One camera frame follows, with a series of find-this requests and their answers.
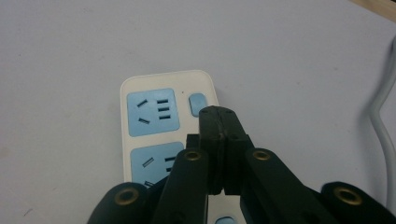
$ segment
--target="power strip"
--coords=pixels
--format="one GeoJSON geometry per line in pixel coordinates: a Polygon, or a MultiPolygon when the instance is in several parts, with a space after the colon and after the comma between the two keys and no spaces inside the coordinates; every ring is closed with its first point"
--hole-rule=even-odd
{"type": "MultiPolygon", "coordinates": [[[[168,176],[187,134],[199,132],[199,111],[209,105],[219,103],[203,71],[125,80],[120,89],[124,180],[150,188],[168,176]]],[[[243,223],[242,218],[239,197],[209,196],[208,223],[243,223]]]]}

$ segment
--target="gray surface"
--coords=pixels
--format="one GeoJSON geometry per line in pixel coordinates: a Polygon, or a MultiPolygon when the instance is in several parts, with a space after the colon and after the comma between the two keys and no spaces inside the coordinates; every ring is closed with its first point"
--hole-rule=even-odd
{"type": "MultiPolygon", "coordinates": [[[[122,81],[189,69],[307,186],[341,180],[385,201],[364,113],[395,23],[346,0],[1,5],[0,223],[86,222],[122,181],[122,81]]],[[[395,103],[382,113],[393,139],[395,103]]]]}

